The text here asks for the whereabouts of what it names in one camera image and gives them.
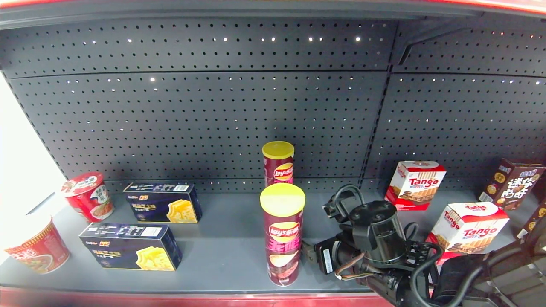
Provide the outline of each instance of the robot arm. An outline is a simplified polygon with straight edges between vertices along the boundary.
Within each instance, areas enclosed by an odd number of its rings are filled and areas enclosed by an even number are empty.
[[[364,203],[358,188],[347,185],[323,209],[342,232],[306,249],[321,271],[367,285],[395,306],[524,307],[546,302],[546,219],[523,240],[497,251],[447,260],[438,275],[441,247],[413,241],[416,230],[406,236],[409,227],[402,231],[389,202]]]

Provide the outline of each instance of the metal bracket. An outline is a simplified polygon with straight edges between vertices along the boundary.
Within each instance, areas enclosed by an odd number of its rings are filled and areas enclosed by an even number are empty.
[[[540,18],[533,19],[496,13],[482,13],[480,16],[467,16],[464,18],[427,17],[423,20],[401,21],[395,37],[390,63],[402,65],[414,45],[465,29],[518,29],[523,26],[526,30],[543,30],[544,21]]]
[[[391,64],[394,65],[404,64],[415,44],[468,29],[468,26],[460,18],[442,18],[400,22],[398,29],[391,55]]]

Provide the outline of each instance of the yellow lid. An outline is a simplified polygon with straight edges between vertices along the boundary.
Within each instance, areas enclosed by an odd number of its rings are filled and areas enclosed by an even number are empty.
[[[278,217],[297,214],[305,206],[305,193],[291,184],[274,184],[260,194],[260,204],[265,212]]]
[[[262,153],[270,159],[286,159],[294,156],[294,145],[285,141],[272,141],[262,147]]]

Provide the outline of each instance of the chocolate wafer box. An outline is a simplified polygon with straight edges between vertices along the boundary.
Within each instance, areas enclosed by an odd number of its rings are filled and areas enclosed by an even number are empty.
[[[533,212],[533,215],[525,222],[523,229],[518,233],[518,239],[523,238],[526,234],[533,231],[538,221],[546,216],[546,198],[541,202],[540,206]]]
[[[434,161],[398,162],[385,200],[398,210],[426,210],[445,175],[446,169]]]
[[[448,204],[426,241],[445,250],[436,263],[442,265],[456,256],[483,252],[508,220],[491,202]]]
[[[478,199],[492,202],[505,210],[515,210],[535,186],[544,168],[540,163],[515,163],[502,159]]]

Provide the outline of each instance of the dark blue snack box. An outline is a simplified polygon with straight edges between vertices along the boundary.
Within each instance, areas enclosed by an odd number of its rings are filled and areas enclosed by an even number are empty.
[[[104,268],[175,271],[182,260],[168,225],[92,223],[80,239]]]
[[[139,222],[197,223],[203,214],[193,185],[132,183],[123,193]]]

